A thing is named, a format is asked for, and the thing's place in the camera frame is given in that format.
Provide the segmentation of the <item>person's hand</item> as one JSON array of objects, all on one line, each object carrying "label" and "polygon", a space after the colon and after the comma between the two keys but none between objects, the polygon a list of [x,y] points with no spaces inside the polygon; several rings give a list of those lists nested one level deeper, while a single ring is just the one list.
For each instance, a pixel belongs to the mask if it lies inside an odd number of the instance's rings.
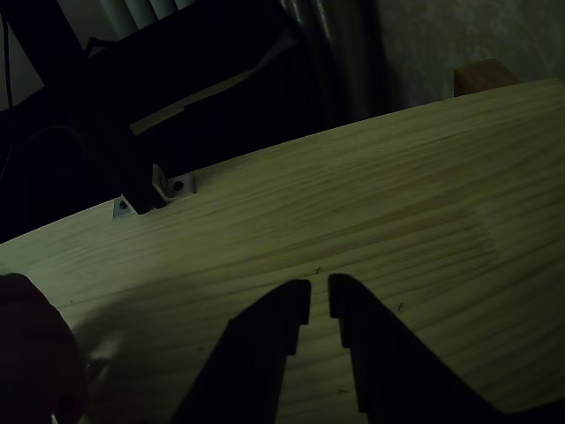
[{"label": "person's hand", "polygon": [[77,423],[87,378],[61,314],[21,274],[1,276],[1,422]]}]

